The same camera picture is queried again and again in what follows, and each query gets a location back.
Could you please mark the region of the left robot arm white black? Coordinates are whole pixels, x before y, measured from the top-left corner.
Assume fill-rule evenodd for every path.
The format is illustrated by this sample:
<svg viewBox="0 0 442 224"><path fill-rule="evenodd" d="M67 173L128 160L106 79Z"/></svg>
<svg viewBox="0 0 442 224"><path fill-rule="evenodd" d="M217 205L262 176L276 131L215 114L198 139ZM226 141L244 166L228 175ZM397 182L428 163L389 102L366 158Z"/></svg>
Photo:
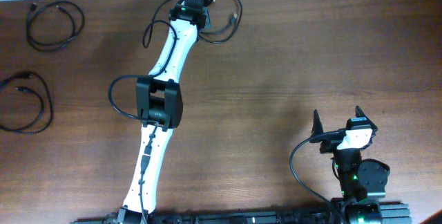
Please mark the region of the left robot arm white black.
<svg viewBox="0 0 442 224"><path fill-rule="evenodd" d="M142 123L140 151L131 187L114 223L147 223L156 207L162 161L182 118L180 74L206 25L209 0L179 0L169 12L168 37L148 75L134 75L137 114Z"/></svg>

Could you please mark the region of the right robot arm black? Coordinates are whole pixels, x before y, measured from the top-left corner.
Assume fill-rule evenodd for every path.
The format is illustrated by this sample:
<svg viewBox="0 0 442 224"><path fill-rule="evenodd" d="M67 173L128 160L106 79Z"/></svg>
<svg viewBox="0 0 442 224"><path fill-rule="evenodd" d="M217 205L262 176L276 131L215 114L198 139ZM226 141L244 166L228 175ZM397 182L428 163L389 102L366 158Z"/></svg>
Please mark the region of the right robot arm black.
<svg viewBox="0 0 442 224"><path fill-rule="evenodd" d="M340 223L382 222L378 202L385 198L390 167L379 160L364 159L361 154L372 144L377 131L378 127L359 106L355 108L355 117L335 131L324 131L319 113L313 113L309 142L318 143L321 154L332 155L342 197L330 204Z"/></svg>

